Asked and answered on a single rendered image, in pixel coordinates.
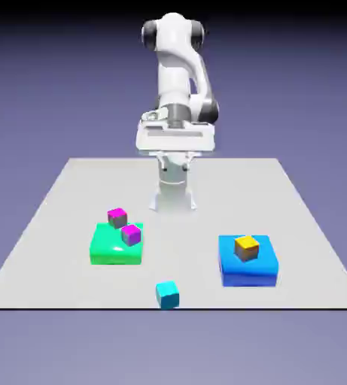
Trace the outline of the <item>large green box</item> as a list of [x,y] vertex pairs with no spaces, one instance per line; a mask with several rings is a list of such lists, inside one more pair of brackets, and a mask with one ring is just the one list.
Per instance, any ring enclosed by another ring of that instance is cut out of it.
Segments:
[[143,223],[134,223],[140,229],[139,243],[128,246],[121,238],[121,230],[108,223],[97,223],[90,242],[92,265],[140,265],[143,251]]

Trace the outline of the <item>large blue box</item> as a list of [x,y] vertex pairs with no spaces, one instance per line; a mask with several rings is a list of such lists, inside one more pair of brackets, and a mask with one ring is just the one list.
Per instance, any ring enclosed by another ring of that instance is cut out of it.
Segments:
[[234,251],[241,235],[218,236],[218,261],[223,286],[275,286],[279,261],[268,235],[253,235],[259,243],[256,259],[243,262]]

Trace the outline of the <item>small yellow cube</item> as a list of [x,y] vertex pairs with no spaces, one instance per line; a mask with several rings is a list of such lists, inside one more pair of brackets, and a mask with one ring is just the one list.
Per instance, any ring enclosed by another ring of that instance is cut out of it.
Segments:
[[259,250],[259,242],[250,235],[240,236],[234,240],[234,253],[243,262],[256,259]]

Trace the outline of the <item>small magenta cube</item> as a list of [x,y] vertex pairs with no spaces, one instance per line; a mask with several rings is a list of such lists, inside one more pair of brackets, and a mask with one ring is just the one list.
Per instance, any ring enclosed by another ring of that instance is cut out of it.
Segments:
[[135,224],[129,224],[121,228],[121,239],[129,247],[138,244],[142,238],[142,231]]
[[108,223],[115,229],[122,228],[128,223],[127,212],[122,208],[111,209],[107,212]]

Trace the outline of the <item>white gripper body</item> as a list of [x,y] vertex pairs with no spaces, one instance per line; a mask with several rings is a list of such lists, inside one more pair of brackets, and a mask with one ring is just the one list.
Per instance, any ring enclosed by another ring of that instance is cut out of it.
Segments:
[[212,152],[215,149],[215,127],[190,123],[172,129],[165,120],[140,121],[135,145],[142,152]]

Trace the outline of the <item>small cyan cube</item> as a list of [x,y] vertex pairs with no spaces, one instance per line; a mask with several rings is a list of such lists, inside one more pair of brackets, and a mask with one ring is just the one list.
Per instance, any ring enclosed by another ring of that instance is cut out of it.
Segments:
[[168,310],[179,306],[180,295],[173,280],[156,285],[156,297],[161,309]]

